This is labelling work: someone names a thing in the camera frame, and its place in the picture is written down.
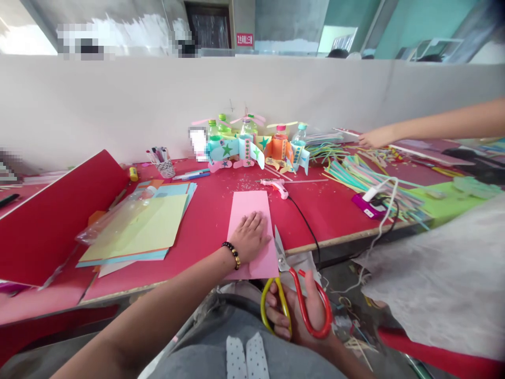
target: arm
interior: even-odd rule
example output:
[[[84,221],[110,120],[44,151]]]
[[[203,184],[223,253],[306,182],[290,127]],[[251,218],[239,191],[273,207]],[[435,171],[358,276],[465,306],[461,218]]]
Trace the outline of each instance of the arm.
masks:
[[[242,263],[252,261],[270,237],[266,219],[253,212],[230,238]],[[222,247],[140,298],[84,346],[53,376],[63,378],[136,378],[170,342],[212,288],[235,269]]]
[[[321,329],[325,323],[325,309],[319,297],[312,271],[308,271],[305,276],[305,287],[307,289],[305,304],[310,323],[315,329]],[[282,286],[282,289],[284,290],[289,313],[291,315],[292,335],[287,328],[289,326],[288,318],[276,308],[280,302],[276,296],[278,288],[275,282],[272,283],[270,292],[266,297],[266,301],[269,305],[267,308],[267,316],[270,321],[274,323],[274,332],[279,337],[285,340],[292,340],[297,345],[315,351],[349,379],[375,378],[370,370],[363,366],[356,356],[345,348],[335,334],[330,333],[325,340],[318,340],[312,337],[305,327],[296,292],[286,286]]]
[[[505,135],[505,98],[434,116],[386,125],[359,136],[359,143],[380,148],[399,139],[484,138]]]

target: bottle cap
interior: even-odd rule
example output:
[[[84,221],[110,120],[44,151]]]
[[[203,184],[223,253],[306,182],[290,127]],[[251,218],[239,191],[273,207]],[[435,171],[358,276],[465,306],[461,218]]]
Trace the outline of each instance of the bottle cap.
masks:
[[[158,189],[156,187],[153,187],[153,186],[149,186],[146,188],[146,191],[149,191],[151,193],[155,193]]]

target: red scissors handle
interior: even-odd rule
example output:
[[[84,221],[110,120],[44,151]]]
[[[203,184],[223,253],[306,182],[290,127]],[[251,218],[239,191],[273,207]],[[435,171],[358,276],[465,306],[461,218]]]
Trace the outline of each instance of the red scissors handle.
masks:
[[[300,280],[298,279],[298,274],[296,273],[295,269],[292,267],[289,269],[289,273],[295,279],[296,293],[298,294],[298,302],[300,303],[301,316],[304,318],[305,327],[307,328],[308,332],[312,335],[312,337],[318,338],[320,340],[323,338],[326,338],[331,330],[331,322],[333,321],[333,313],[331,312],[330,300],[328,299],[328,296],[326,295],[325,290],[323,290],[322,287],[319,285],[319,283],[316,282],[317,290],[319,291],[319,295],[321,295],[321,297],[322,297],[322,301],[325,305],[325,312],[326,312],[325,324],[321,330],[317,331],[312,327],[312,325],[310,323],[309,316],[307,314],[307,308],[305,307],[305,298],[301,292]],[[299,270],[298,273],[301,276],[305,277],[305,271]]]

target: glue gun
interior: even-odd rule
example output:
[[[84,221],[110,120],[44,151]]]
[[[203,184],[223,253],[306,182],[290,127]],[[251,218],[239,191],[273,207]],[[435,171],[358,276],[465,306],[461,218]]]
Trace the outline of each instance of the glue gun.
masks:
[[[283,200],[286,200],[288,198],[289,194],[286,191],[286,189],[282,186],[284,184],[284,179],[261,179],[258,180],[257,182],[259,182],[262,185],[271,185],[276,189],[278,189],[280,192],[280,197]]]

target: yellow scissors handle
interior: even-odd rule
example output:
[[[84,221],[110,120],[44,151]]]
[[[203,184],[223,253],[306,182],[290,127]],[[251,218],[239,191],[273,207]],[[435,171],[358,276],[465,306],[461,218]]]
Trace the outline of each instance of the yellow scissors handle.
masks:
[[[267,327],[268,330],[272,334],[275,334],[274,331],[272,330],[270,326],[270,322],[268,321],[267,317],[267,310],[266,310],[266,299],[267,299],[267,293],[270,290],[270,286],[275,280],[275,284],[277,284],[277,289],[279,291],[279,298],[280,298],[280,303],[282,305],[282,312],[284,313],[284,316],[286,316],[289,320],[289,333],[292,334],[291,330],[291,316],[289,315],[289,308],[288,308],[288,303],[286,302],[286,297],[284,296],[284,290],[282,289],[282,285],[280,283],[280,278],[270,278],[267,281],[267,284],[265,284],[265,288],[263,288],[263,293],[261,294],[261,320],[263,321],[263,324]]]

